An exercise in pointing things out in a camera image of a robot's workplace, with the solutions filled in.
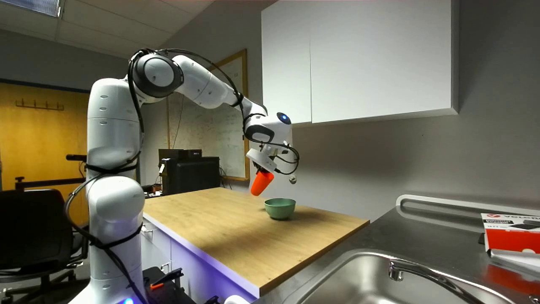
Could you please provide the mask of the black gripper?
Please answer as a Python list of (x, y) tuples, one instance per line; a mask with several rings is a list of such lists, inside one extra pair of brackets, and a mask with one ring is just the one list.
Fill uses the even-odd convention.
[(257, 167), (268, 172), (276, 170), (274, 162), (274, 148), (261, 147), (261, 148), (249, 148), (246, 157)]

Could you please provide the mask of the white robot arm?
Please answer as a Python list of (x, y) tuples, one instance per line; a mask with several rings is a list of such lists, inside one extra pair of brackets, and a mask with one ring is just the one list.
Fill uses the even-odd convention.
[(208, 59), (178, 49), (139, 49), (122, 77), (92, 82), (87, 99), (85, 192), (89, 282), (68, 304), (146, 304), (139, 229), (144, 194), (134, 177), (141, 152), (141, 106), (178, 92), (200, 108), (241, 113), (246, 157), (259, 175), (293, 175), (300, 155), (291, 121), (239, 92)]

